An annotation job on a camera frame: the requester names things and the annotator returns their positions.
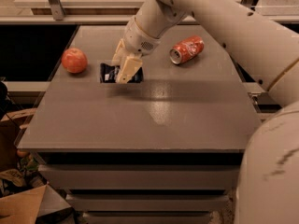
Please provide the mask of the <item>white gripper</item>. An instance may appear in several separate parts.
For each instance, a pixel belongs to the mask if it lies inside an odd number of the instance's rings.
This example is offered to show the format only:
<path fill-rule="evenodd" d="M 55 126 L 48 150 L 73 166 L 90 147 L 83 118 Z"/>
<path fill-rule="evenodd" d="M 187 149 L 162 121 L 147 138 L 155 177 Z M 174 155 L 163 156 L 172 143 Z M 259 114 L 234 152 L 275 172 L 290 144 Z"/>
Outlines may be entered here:
<path fill-rule="evenodd" d="M 160 44 L 161 36 L 161 31 L 153 24 L 143 25 L 137 16 L 129 20 L 111 61 L 113 66 L 120 67 L 117 83 L 128 83 L 132 79 L 143 63 L 141 58 L 135 55 L 150 55 Z M 135 55 L 125 56 L 126 51 Z"/>

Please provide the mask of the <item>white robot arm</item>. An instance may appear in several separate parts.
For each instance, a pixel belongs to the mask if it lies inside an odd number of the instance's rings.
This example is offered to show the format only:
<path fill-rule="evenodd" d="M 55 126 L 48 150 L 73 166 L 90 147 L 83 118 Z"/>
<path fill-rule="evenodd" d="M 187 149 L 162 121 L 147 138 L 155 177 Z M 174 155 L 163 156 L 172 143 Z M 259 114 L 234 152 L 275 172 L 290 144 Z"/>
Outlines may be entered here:
<path fill-rule="evenodd" d="M 299 224 L 299 35 L 233 0 L 146 0 L 112 58 L 126 83 L 163 34 L 193 17 L 280 106 L 250 138 L 234 224 Z"/>

